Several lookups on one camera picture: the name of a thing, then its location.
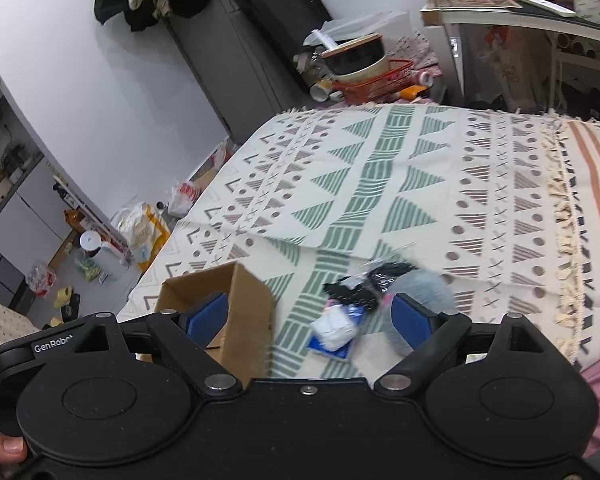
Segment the grey fluffy plush toy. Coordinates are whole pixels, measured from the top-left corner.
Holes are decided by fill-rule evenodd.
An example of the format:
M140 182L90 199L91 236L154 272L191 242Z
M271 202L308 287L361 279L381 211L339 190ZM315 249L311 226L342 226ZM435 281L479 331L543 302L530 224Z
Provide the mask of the grey fluffy plush toy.
M415 269L399 276L387 292L384 307L384 330L389 344L394 352L401 358L412 352L412 347L402 338L393 324L391 305L396 294L407 294L423 307L434 314L457 314L457 307L451 287L446 281L427 269Z

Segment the blue tissue packet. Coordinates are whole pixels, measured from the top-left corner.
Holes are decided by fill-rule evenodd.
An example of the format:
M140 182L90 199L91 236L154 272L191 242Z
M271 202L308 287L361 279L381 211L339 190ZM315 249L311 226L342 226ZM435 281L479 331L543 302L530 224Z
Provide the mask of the blue tissue packet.
M310 324L308 349L322 356L347 361L365 318L364 307L329 301L322 314Z

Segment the brown cardboard box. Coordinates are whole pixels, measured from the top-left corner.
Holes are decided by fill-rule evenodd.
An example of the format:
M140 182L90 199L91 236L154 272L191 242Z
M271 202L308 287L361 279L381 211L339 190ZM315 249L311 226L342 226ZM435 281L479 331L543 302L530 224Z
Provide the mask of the brown cardboard box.
M268 286L238 262L169 278L161 285L157 312L184 312L208 297L227 300L227 320L207 351L243 384L268 376L273 341L274 297Z

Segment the yellow white large bag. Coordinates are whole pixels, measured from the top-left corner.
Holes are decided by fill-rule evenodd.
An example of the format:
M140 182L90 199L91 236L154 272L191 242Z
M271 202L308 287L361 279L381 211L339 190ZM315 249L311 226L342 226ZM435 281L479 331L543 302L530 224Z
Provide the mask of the yellow white large bag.
M111 225L125 240L140 272L146 272L171 236L171 231L151 204L131 202L111 218Z

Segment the white red plastic bag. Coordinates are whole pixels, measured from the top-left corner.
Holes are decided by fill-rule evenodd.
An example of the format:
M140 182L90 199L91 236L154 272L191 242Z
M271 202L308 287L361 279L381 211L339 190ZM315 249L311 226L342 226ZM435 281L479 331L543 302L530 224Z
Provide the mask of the white red plastic bag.
M194 182L182 181L174 185L168 206L166 206L168 214L176 218L184 218L201 193L202 189Z

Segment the white kettle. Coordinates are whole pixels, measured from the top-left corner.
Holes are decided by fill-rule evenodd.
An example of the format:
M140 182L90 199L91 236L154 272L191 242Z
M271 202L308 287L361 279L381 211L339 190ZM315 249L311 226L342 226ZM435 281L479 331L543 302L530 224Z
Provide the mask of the white kettle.
M124 255L113 244L104 240L97 231L85 231L80 236L80 246L84 252L98 252L101 249L108 250L119 260L124 259Z

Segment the yellow slippers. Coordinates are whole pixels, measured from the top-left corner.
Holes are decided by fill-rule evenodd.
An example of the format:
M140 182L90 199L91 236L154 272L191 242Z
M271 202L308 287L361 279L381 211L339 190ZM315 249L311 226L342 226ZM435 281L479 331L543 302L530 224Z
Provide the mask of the yellow slippers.
M80 295L71 286L62 288L56 295L54 309L58 315L50 319L50 326L75 321L79 317Z

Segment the patterned white green blanket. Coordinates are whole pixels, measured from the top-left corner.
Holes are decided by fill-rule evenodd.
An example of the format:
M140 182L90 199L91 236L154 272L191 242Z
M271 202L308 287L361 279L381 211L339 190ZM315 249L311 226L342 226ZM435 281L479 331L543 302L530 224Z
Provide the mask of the patterned white green blanket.
M477 322L527 315L582 370L600 359L596 188L585 122L401 104L283 114L178 222L120 316L155 310L171 278L234 262L275 299L274 376L372 376L390 356L380 314L350 359L311 351L323 287L411 261Z

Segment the red plastic basket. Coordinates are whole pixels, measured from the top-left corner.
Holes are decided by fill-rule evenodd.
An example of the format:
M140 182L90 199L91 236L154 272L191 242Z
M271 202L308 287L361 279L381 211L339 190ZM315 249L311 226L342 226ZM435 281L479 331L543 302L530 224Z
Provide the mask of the red plastic basket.
M389 58L389 67L387 73L356 84L335 81L332 88L340 91L348 103L364 104L376 102L412 84L413 61L406 58Z

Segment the black and cream bowl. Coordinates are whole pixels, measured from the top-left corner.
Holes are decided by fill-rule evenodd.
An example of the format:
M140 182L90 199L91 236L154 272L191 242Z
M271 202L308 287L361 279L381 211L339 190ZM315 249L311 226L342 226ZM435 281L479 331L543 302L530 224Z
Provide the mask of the black and cream bowl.
M336 49L323 52L321 59L340 84L362 84L390 70L379 34L369 34L338 44Z

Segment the dark grey wardrobe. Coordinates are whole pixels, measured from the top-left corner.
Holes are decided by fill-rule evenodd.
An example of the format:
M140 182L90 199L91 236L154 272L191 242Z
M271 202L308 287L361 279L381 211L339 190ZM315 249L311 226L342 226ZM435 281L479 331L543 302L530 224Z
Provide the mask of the dark grey wardrobe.
M210 0L168 29L234 142L277 113L312 105L234 0Z

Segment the white desk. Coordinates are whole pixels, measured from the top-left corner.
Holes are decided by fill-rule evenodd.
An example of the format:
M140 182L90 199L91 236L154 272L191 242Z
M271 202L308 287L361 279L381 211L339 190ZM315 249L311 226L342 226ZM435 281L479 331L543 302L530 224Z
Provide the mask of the white desk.
M464 106L465 85L463 75L463 55L454 58L451 39L458 37L452 28L460 25L486 25L521 27L543 32L558 32L580 36L600 42L600 25L577 18L565 18L550 12L542 6L532 6L523 1L519 9L498 8L439 8L434 0L427 0L420 9L420 19L426 29L426 36L438 57L442 78L448 89L449 100L453 105Z

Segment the black monitor on floor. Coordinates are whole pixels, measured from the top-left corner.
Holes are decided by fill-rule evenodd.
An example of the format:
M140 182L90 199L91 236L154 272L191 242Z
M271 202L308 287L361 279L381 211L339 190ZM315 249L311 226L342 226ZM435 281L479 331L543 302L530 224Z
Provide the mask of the black monitor on floor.
M299 90L309 85L298 73L294 57L313 29L332 16L322 0L234 0Z

